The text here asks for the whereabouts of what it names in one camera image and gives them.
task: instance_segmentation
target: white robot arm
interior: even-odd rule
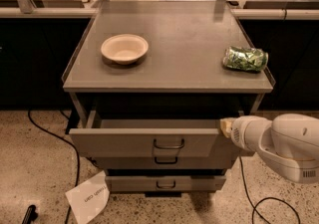
[[[231,123],[237,146],[254,151],[272,170],[298,183],[319,181],[319,119],[284,114],[274,121],[242,116]]]

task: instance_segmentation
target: white bowl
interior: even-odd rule
[[[117,35],[104,41],[104,57],[121,65],[128,65],[142,57],[149,49],[148,42],[137,35]]]

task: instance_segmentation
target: drawer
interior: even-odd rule
[[[70,130],[81,156],[208,157],[219,135],[212,119],[100,119]]]
[[[107,176],[112,192],[187,192],[216,191],[222,188],[225,176]]]

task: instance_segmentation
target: floor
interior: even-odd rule
[[[264,112],[269,118],[279,112]],[[309,113],[319,117],[318,113]],[[32,120],[65,140],[67,119],[59,111],[32,111]],[[65,192],[74,187],[76,155],[65,142],[30,123],[27,111],[0,112],[0,223],[21,223],[29,205],[39,217],[34,223],[64,223]],[[258,155],[242,157],[249,195],[254,204],[264,197],[280,198],[296,209],[301,223],[319,220],[319,184],[294,184],[266,167]],[[80,183],[101,170],[81,158]],[[251,223],[250,206],[237,159],[215,193],[183,193],[181,197],[149,198],[144,194],[111,194],[105,210],[91,223]],[[258,210],[270,223],[298,223],[293,211],[278,201],[265,201]],[[68,223],[76,223],[73,213]],[[264,223],[255,216],[254,223]]]

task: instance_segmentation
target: paper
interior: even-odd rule
[[[110,190],[104,171],[66,192],[78,224],[87,224],[107,206]]]

